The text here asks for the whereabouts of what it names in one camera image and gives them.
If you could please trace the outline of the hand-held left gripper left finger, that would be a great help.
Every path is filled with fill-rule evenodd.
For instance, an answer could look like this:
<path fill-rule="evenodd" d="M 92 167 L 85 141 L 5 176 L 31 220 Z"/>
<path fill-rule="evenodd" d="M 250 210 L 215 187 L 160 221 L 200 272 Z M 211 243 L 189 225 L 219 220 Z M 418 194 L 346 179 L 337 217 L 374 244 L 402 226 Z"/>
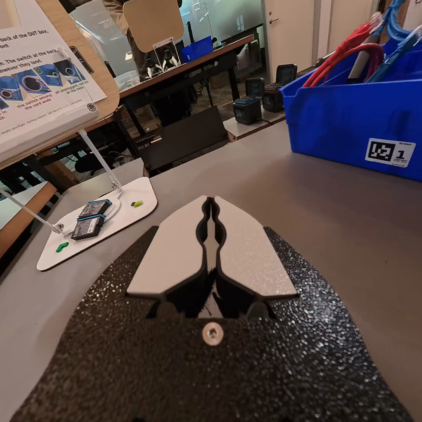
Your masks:
<path fill-rule="evenodd" d="M 158 227 L 126 294 L 172 303 L 195 318 L 210 292 L 207 252 L 211 198 L 200 196 L 176 210 Z"/>

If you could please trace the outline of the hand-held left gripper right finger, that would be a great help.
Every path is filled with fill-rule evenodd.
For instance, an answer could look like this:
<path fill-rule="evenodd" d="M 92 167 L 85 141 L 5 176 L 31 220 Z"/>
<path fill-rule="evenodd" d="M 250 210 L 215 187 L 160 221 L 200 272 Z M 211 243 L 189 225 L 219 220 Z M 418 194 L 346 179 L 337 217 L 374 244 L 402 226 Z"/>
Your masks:
<path fill-rule="evenodd" d="M 298 292 L 264 227 L 246 211 L 211 198 L 215 224 L 217 305 L 224 318 L 269 318 L 268 302 Z"/>

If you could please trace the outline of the blue plastic bin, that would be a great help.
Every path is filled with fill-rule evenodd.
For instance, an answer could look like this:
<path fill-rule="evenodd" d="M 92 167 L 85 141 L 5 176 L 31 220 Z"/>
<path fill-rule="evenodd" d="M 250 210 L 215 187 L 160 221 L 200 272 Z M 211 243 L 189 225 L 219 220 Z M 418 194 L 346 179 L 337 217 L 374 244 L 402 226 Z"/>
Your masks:
<path fill-rule="evenodd" d="M 382 82 L 346 83 L 357 56 L 323 86 L 302 88 L 311 71 L 281 88 L 292 151 L 421 181 L 421 44 Z"/>

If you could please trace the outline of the grey neighbouring desk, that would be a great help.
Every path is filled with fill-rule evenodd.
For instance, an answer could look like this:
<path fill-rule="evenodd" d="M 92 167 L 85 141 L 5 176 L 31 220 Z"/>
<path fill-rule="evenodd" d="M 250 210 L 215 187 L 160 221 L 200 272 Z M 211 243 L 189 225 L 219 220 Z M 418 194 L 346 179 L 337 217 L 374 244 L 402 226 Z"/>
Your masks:
<path fill-rule="evenodd" d="M 33 213 L 39 214 L 48 208 L 48 203 L 56 195 L 57 189 L 50 182 L 42 182 L 20 193 L 13 198 L 29 208 Z M 9 255 L 9 250 L 25 242 L 31 235 L 34 217 L 18 204 L 6 198 L 0 202 L 0 257 Z"/>

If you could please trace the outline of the wooden board document stand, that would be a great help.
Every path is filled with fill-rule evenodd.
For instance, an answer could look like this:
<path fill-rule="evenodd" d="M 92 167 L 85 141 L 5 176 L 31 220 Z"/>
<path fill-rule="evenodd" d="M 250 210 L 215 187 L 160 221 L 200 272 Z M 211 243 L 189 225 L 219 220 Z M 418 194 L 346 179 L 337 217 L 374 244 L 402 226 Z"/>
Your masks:
<path fill-rule="evenodd" d="M 1 141 L 1 167 L 7 167 L 16 161 L 23 160 L 29 155 L 51 147 L 56 142 L 64 141 L 67 136 L 76 133 L 83 138 L 94 155 L 103 163 L 103 167 L 111 180 L 112 189 L 111 192 L 101 197 L 101 199 L 110 199 L 112 205 L 106 211 L 105 222 L 100 234 L 91 239 L 71 239 L 71 232 L 76 225 L 77 213 L 82 211 L 82 207 L 65 215 L 55 224 L 50 224 L 33 214 L 34 218 L 45 224 L 50 232 L 36 265 L 37 270 L 46 271 L 146 217 L 156 208 L 157 199 L 147 177 L 140 177 L 122 185 L 88 138 L 87 127 L 102 121 L 116 110 L 119 103 L 119 88 L 104 63 L 86 42 L 85 37 L 60 2 L 36 2 L 64 39 L 66 45 L 102 89 L 106 98 L 97 103 L 89 103 L 87 105 L 89 111 L 85 114 L 82 114 L 81 111 L 71 113 L 69 116 L 74 117 L 72 122 L 51 126 L 51 121 L 45 131 L 41 131 L 39 128 L 35 131 L 35 134 L 24 133 L 17 138 Z M 131 203 L 139 200 L 142 200 L 143 204 L 133 208 Z M 69 246 L 60 253 L 56 253 L 57 247 L 63 242 L 69 242 Z"/>

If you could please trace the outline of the black cardboard box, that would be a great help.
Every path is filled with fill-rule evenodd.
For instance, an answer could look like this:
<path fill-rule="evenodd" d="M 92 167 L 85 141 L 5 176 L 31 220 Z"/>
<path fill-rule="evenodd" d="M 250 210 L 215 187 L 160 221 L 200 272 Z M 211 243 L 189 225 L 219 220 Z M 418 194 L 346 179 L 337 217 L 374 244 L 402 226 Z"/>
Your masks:
<path fill-rule="evenodd" d="M 213 106 L 155 133 L 139 136 L 134 145 L 146 168 L 155 171 L 225 140 L 227 132 L 219 109 Z"/>

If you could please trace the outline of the pale side table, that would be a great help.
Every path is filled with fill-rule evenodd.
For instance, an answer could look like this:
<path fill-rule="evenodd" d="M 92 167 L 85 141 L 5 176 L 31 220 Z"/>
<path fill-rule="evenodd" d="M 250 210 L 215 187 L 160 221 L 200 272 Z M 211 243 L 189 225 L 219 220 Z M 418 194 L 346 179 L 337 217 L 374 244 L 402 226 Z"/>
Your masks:
<path fill-rule="evenodd" d="M 223 124 L 227 132 L 229 141 L 233 143 L 235 141 L 243 139 L 251 134 L 259 132 L 274 124 L 277 124 L 285 120 L 286 118 L 284 111 L 273 113 L 266 111 L 261 107 L 261 113 L 261 120 L 256 121 L 251 125 L 241 124 L 235 120 L 235 117 L 224 121 Z"/>

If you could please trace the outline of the black battery charger case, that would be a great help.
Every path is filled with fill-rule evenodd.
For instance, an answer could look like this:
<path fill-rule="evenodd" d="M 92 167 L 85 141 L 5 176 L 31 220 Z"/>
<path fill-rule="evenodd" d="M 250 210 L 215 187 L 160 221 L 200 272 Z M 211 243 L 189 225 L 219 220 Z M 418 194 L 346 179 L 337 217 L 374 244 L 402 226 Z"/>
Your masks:
<path fill-rule="evenodd" d="M 233 102 L 235 120 L 240 124 L 252 125 L 262 118 L 261 99 L 241 97 Z"/>
<path fill-rule="evenodd" d="M 298 66 L 296 64 L 279 65 L 276 69 L 275 84 L 285 86 L 294 81 L 297 77 Z"/>
<path fill-rule="evenodd" d="M 280 91 L 281 87 L 282 85 L 277 83 L 265 86 L 262 98 L 264 110 L 272 113 L 279 113 L 284 110 L 283 96 Z"/>

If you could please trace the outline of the clear acrylic holder with grippers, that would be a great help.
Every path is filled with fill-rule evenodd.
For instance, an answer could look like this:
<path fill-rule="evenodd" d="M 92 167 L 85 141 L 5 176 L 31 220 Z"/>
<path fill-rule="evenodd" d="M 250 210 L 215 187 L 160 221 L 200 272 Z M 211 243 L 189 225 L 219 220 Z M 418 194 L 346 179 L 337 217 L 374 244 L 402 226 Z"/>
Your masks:
<path fill-rule="evenodd" d="M 160 74 L 181 65 L 181 60 L 176 49 L 174 38 L 170 37 L 156 43 L 152 50 L 146 54 L 147 79 L 152 79 Z"/>

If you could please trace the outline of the small blue bin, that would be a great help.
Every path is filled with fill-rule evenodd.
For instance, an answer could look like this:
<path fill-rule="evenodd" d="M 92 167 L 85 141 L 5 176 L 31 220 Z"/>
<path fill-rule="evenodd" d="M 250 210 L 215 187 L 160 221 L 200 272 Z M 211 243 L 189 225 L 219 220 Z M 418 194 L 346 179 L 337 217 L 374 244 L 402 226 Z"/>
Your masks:
<path fill-rule="evenodd" d="M 212 36 L 208 36 L 182 48 L 181 57 L 185 63 L 188 63 L 212 53 L 213 50 Z"/>

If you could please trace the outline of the long brown table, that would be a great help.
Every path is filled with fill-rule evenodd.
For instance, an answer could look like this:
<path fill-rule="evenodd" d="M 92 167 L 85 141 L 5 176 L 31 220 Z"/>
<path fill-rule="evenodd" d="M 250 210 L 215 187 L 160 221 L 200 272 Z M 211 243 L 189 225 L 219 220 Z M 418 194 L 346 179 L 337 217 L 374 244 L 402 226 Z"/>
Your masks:
<path fill-rule="evenodd" d="M 125 89 L 119 94 L 119 105 L 136 110 L 224 72 L 228 72 L 231 94 L 235 100 L 240 97 L 235 75 L 235 68 L 238 65 L 237 54 L 240 53 L 244 45 L 253 40 L 254 35 L 249 35 L 196 60 L 173 67 L 154 78 Z"/>

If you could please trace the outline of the printed instruction sheet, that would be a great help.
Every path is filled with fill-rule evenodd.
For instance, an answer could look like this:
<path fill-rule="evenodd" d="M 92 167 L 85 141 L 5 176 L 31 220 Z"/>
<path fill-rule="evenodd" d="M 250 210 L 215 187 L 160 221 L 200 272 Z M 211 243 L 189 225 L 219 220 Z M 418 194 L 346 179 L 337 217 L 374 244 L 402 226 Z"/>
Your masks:
<path fill-rule="evenodd" d="M 36 1 L 1 1 L 1 141 L 45 131 L 106 98 Z"/>

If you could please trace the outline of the white door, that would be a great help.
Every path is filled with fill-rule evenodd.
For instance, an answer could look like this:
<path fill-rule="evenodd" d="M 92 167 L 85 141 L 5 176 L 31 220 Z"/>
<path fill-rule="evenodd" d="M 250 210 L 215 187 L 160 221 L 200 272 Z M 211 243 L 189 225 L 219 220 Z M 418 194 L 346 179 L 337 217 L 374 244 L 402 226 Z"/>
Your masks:
<path fill-rule="evenodd" d="M 265 16 L 269 61 L 277 66 L 296 64 L 298 71 L 312 65 L 313 0 L 266 0 Z"/>

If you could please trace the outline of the plain wooden board stand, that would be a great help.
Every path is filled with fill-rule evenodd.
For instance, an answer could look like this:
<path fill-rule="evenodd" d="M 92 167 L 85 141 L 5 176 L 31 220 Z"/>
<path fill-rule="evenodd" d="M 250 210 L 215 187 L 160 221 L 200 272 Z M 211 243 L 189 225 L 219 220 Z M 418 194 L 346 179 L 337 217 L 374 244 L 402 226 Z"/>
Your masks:
<path fill-rule="evenodd" d="M 123 14 L 141 52 L 150 52 L 165 40 L 183 37 L 184 24 L 176 0 L 130 0 Z"/>

